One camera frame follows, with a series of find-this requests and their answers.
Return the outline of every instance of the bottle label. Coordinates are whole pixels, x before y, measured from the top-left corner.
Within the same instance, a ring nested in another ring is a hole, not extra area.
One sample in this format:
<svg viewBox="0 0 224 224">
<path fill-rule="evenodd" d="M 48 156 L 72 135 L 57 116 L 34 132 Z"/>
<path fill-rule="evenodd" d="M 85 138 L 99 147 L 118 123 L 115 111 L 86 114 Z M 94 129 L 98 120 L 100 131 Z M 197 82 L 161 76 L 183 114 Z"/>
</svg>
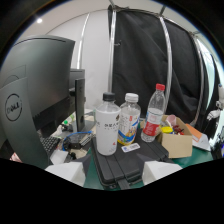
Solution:
<svg viewBox="0 0 224 224">
<path fill-rule="evenodd" d="M 140 113 L 137 115 L 121 113 L 121 120 L 118 131 L 119 143 L 123 145 L 130 145 L 135 140 L 139 117 Z"/>
<path fill-rule="evenodd" d="M 156 114 L 153 113 L 152 111 L 148 111 L 145 119 L 145 127 L 143 128 L 143 133 L 149 136 L 155 136 L 157 129 L 159 128 L 160 121 L 162 119 L 162 111 L 158 109 L 154 109 L 155 112 L 156 110 L 159 111 L 160 113 Z"/>
<path fill-rule="evenodd" d="M 111 155 L 117 149 L 120 110 L 101 112 L 96 109 L 96 144 L 102 155 Z"/>
</svg>

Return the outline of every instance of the cardboard box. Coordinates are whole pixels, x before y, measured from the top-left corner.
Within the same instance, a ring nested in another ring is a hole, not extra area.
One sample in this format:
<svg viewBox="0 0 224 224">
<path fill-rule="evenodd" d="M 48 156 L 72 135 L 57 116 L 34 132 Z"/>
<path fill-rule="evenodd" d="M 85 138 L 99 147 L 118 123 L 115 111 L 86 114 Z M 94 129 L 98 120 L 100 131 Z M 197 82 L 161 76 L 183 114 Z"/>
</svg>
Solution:
<svg viewBox="0 0 224 224">
<path fill-rule="evenodd" d="M 162 117 L 162 121 L 165 121 L 168 115 Z M 169 158 L 182 158 L 192 155 L 192 135 L 185 123 L 176 118 L 177 125 L 181 129 L 184 129 L 184 135 L 173 135 L 160 133 L 156 139 L 161 145 L 169 151 Z"/>
</svg>

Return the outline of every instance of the small bottle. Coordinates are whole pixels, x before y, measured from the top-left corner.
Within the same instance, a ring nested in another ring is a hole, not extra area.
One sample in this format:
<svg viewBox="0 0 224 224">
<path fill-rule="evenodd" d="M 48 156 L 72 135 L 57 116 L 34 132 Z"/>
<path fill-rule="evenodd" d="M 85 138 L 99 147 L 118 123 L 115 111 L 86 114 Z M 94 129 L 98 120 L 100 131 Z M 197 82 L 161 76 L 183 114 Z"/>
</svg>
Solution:
<svg viewBox="0 0 224 224">
<path fill-rule="evenodd" d="M 121 109 L 114 101 L 114 93 L 104 93 L 103 104 L 96 108 L 96 145 L 104 156 L 112 155 L 117 149 Z"/>
<path fill-rule="evenodd" d="M 145 124 L 141 133 L 141 138 L 145 142 L 152 142 L 155 139 L 157 128 L 159 128 L 164 113 L 164 90 L 164 85 L 156 84 L 156 91 L 149 101 Z"/>
<path fill-rule="evenodd" d="M 122 145 L 130 145 L 135 140 L 141 108 L 137 104 L 137 94 L 127 93 L 125 95 L 125 101 L 126 102 L 120 106 L 121 118 L 117 141 Z"/>
</svg>

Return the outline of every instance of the keyboard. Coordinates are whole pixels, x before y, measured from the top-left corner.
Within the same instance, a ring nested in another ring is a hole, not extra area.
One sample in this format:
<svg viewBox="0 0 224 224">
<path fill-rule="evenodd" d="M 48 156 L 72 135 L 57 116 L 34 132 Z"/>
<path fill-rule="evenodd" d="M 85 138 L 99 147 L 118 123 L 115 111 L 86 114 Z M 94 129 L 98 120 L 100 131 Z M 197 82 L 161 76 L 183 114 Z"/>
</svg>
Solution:
<svg viewBox="0 0 224 224">
<path fill-rule="evenodd" d="M 48 138 L 40 137 L 40 142 L 44 146 L 44 149 L 46 150 L 49 157 L 52 155 L 52 153 L 54 152 L 60 141 L 61 139 L 56 137 L 51 136 Z"/>
</svg>

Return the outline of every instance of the black case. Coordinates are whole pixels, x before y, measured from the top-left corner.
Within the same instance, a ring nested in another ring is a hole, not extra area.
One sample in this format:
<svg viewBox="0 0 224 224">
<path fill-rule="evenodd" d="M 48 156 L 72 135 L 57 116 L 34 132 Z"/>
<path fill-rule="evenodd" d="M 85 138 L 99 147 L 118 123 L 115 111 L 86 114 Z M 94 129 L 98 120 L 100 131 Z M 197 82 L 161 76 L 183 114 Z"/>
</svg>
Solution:
<svg viewBox="0 0 224 224">
<path fill-rule="evenodd" d="M 97 151 L 96 138 L 91 140 L 91 149 L 100 182 L 104 189 L 114 189 L 118 185 L 121 189 L 129 189 L 130 185 L 142 180 L 142 172 L 139 166 L 137 154 L 143 155 L 149 160 L 171 162 L 168 159 L 168 151 L 156 140 L 147 143 L 141 139 L 142 129 L 138 129 L 134 143 L 140 148 L 124 153 L 120 143 L 117 150 L 111 156 L 103 156 Z"/>
</svg>

